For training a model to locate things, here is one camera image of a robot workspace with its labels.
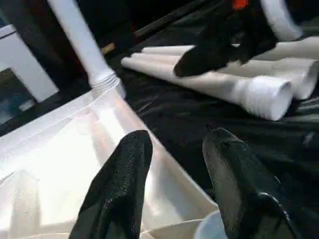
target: gloved hand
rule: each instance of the gloved hand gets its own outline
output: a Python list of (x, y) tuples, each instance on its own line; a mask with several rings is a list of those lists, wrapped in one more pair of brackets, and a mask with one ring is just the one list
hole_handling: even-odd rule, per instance
[(229, 239), (318, 237), (319, 215), (294, 200), (236, 136), (212, 131), (203, 155)]
[(144, 130), (132, 132), (120, 141), (93, 179), (70, 239), (140, 237), (152, 154), (152, 142)]
[[(319, 15), (314, 0), (224, 0), (207, 17), (198, 44), (176, 64), (179, 77), (218, 70), (231, 61), (247, 63), (276, 47), (278, 41), (297, 40), (303, 32), (296, 24)], [(238, 47), (233, 38), (240, 38)]]

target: black surface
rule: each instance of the black surface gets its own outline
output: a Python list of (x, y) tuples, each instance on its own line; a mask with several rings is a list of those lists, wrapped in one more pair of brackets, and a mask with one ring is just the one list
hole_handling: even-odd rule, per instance
[[(145, 42), (132, 48), (127, 54), (139, 52), (146, 46), (195, 44), (197, 35), (205, 26), (204, 16), (214, 9), (204, 7), (177, 21)], [(239, 106), (219, 99), (169, 84), (146, 76), (120, 65), (125, 55), (113, 59), (110, 64), (123, 80), (126, 100), (139, 117), (159, 138), (175, 159), (187, 170), (191, 177), (208, 193), (210, 180), (201, 152), (201, 144), (208, 133), (207, 126), (224, 127), (247, 141), (256, 155), (268, 163), (277, 175), (285, 174), (285, 167), (291, 172), (306, 170), (304, 175), (315, 176), (318, 180), (318, 165), (300, 166), (300, 160), (319, 146), (319, 91), (303, 102), (293, 102), (286, 117), (278, 122), (258, 119), (246, 113)], [(294, 122), (291, 117), (304, 117)]]
[(126, 0), (77, 0), (100, 48), (113, 42), (116, 54), (134, 45), (132, 22)]
[(313, 0), (286, 0), (288, 9), (295, 22), (311, 20), (319, 15), (319, 3)]
[(192, 0), (126, 0), (126, 2), (136, 29), (140, 29)]

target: white container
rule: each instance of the white container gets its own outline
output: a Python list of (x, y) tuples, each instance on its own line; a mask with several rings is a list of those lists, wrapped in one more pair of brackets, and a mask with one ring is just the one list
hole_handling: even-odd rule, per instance
[(0, 196), (1, 231), (7, 231), (9, 238), (36, 233), (39, 220), (37, 179), (25, 170), (14, 172), (1, 180)]
[(194, 239), (227, 239), (220, 212), (207, 216), (198, 226)]
[[(60, 114), (50, 112), (43, 117), (49, 120), (50, 115), (57, 120)], [(111, 90), (41, 132), (36, 124), (21, 127), (18, 132), (24, 141), (13, 145), (8, 140), (7, 147), (6, 136), (2, 137), (0, 180), (20, 169), (38, 180), (41, 220), (36, 230), (17, 237), (70, 233), (92, 179), (120, 140), (139, 129), (148, 130), (117, 92)], [(216, 211), (217, 205), (149, 133), (153, 157), (146, 180), (142, 231), (202, 219)], [(0, 200), (0, 208), (6, 210), (0, 212), (3, 232), (9, 230), (12, 220), (12, 207), (7, 207), (7, 203), (12, 205), (13, 197)]]
[(197, 219), (146, 231), (140, 234), (140, 239), (193, 239), (201, 222), (202, 219)]

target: white pvc pipe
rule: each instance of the white pvc pipe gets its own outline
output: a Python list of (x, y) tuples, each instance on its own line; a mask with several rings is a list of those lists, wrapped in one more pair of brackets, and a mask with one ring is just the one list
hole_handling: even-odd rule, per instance
[(116, 87), (119, 94), (125, 97), (121, 80), (106, 64), (75, 1), (48, 0), (48, 3), (88, 73), (89, 82), (93, 90), (100, 94)]
[[(133, 58), (176, 64), (180, 56), (165, 56), (156, 54), (134, 53)], [(245, 65), (230, 63), (221, 73), (241, 77), (256, 77), (260, 75), (279, 77), (292, 83), (294, 98), (305, 100), (313, 93), (319, 75), (319, 61), (301, 58), (286, 58), (279, 61), (251, 60)]]
[(296, 25), (285, 0), (260, 0), (269, 27), (281, 41), (300, 39), (303, 30)]
[[(145, 47), (142, 52), (147, 54), (182, 55), (193, 47), (194, 45)], [(280, 42), (275, 49), (254, 57), (255, 60), (268, 61), (284, 58), (319, 60), (319, 37), (308, 37), (302, 41)]]
[(158, 54), (158, 55), (168, 55), (168, 56), (181, 56), (186, 51), (193, 48), (193, 45), (186, 46), (154, 46), (154, 47), (144, 47), (142, 49), (143, 53), (146, 54)]
[(254, 59), (275, 61), (288, 57), (319, 60), (319, 37), (308, 37), (302, 41), (280, 42), (275, 49), (256, 56)]
[(240, 105), (249, 113), (267, 120), (281, 119), (293, 96), (290, 82), (274, 77), (250, 79), (209, 72), (197, 77), (179, 78), (173, 73), (173, 64), (127, 57), (121, 63), (126, 68)]

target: white plastic pipe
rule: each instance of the white plastic pipe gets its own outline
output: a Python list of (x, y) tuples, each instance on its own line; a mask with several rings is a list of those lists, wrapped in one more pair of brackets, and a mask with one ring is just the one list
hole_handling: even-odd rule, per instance
[[(180, 56), (134, 53), (133, 58), (176, 64)], [(294, 98), (305, 100), (313, 93), (319, 76), (319, 61), (301, 58), (286, 58), (279, 61), (251, 60), (245, 65), (230, 63), (221, 73), (242, 77), (260, 75), (279, 77), (292, 83)]]
[(125, 97), (120, 78), (106, 64), (80, 9), (74, 0), (48, 0), (53, 12), (64, 29), (83, 67), (89, 83), (97, 95), (115, 87)]
[(249, 113), (267, 120), (281, 119), (293, 96), (290, 82), (274, 77), (250, 79), (209, 72), (197, 77), (179, 78), (173, 73), (173, 64), (127, 57), (121, 63), (126, 68), (240, 105)]
[(319, 37), (308, 37), (302, 41), (280, 42), (275, 49), (256, 56), (254, 59), (275, 61), (288, 57), (319, 60)]
[[(193, 45), (145, 47), (142, 52), (175, 56), (182, 55), (193, 47)], [(255, 60), (267, 61), (276, 61), (284, 58), (319, 60), (319, 37), (308, 37), (302, 41), (280, 42), (275, 49), (254, 57)]]
[(168, 56), (181, 56), (186, 51), (193, 48), (193, 45), (186, 46), (153, 46), (144, 47), (142, 49), (143, 53), (146, 54), (158, 54), (158, 55), (168, 55)]

